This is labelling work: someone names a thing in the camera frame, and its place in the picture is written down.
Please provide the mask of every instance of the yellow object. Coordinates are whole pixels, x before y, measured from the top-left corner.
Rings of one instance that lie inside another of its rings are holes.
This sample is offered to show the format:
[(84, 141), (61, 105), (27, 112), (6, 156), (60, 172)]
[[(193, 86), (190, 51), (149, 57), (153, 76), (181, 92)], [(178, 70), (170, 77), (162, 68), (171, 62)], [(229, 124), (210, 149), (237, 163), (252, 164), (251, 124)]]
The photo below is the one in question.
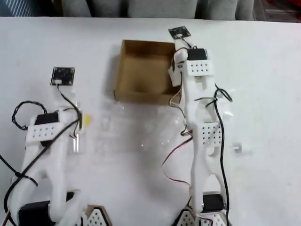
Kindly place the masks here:
[(87, 127), (91, 123), (91, 116), (88, 114), (84, 114), (84, 127)]

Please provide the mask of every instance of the table surface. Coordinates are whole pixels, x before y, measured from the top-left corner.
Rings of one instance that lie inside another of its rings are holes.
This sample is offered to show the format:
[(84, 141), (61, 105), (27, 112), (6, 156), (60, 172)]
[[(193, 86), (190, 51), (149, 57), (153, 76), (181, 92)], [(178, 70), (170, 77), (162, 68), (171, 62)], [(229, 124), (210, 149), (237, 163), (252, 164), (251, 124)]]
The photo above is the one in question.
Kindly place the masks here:
[[(104, 205), (113, 225), (170, 225), (188, 189), (164, 178), (161, 163), (180, 143), (181, 118), (168, 107), (113, 101), (121, 41), (168, 41), (185, 25), (191, 41), (210, 49), (219, 86), (233, 89), (234, 137), (244, 152), (226, 152), (233, 225), (301, 225), (301, 24), (184, 19), (0, 18), (0, 153), (17, 169), (25, 132), (11, 123), (23, 100), (53, 108), (54, 66), (76, 67), (75, 89), (92, 116), (83, 153), (70, 155), (68, 183)], [(38, 109), (17, 116), (28, 123)], [(166, 171), (189, 180), (192, 144)], [(0, 198), (13, 173), (0, 164)]]

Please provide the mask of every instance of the white robotic arm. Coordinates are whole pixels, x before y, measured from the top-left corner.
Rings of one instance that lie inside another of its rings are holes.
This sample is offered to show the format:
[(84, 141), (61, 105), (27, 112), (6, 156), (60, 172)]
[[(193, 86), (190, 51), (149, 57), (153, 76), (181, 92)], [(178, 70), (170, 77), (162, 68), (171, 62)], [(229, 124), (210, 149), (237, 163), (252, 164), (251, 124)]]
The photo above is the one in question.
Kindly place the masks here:
[[(78, 126), (81, 120), (78, 108), (72, 108), (71, 101), (68, 99), (68, 103), (63, 99), (66, 96), (58, 86), (52, 89), (58, 110), (33, 117), (28, 126), (21, 170), (25, 170), (25, 175), (32, 180), (18, 178), (17, 183), (13, 182), (9, 211), (15, 225), (74, 226), (87, 206), (80, 191), (67, 190), (65, 178), (67, 146), (71, 139), (69, 132), (83, 132)], [(61, 89), (68, 96), (74, 94), (72, 87)], [(36, 189), (35, 182), (39, 183), (44, 178), (51, 183), (50, 200), (30, 203)]]
[[(229, 192), (223, 169), (226, 117), (220, 104), (217, 106), (217, 100), (221, 103), (223, 99), (232, 99), (225, 90), (216, 86), (213, 62), (208, 51), (196, 46), (190, 48), (188, 39), (183, 40), (181, 34), (178, 37), (180, 38), (174, 38), (176, 53), (169, 74), (174, 86), (182, 85), (185, 126), (193, 134), (192, 208), (200, 217), (213, 215), (224, 209), (227, 209), (228, 215)], [(218, 193), (204, 192), (206, 181), (212, 174), (221, 186)]]

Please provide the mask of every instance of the circuit board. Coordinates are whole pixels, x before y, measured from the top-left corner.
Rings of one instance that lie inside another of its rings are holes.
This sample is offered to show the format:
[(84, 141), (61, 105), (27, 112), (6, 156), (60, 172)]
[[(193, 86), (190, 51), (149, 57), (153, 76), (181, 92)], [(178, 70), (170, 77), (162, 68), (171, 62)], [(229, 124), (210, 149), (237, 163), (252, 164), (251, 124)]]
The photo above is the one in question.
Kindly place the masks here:
[(50, 85), (72, 86), (75, 67), (54, 67)]
[(185, 26), (168, 29), (168, 31), (174, 40), (180, 38), (178, 36), (179, 34), (181, 35), (182, 38), (191, 36), (190, 32), (187, 30)]

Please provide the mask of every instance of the brown cardboard box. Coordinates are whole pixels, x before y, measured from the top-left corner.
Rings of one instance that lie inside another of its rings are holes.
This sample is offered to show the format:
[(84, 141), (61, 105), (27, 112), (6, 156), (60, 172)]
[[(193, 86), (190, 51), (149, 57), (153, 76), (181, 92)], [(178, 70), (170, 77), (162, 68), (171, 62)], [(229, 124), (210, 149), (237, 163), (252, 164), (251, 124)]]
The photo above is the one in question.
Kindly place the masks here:
[(174, 52), (174, 43), (123, 40), (115, 99), (167, 105), (180, 88), (172, 86), (168, 74)]

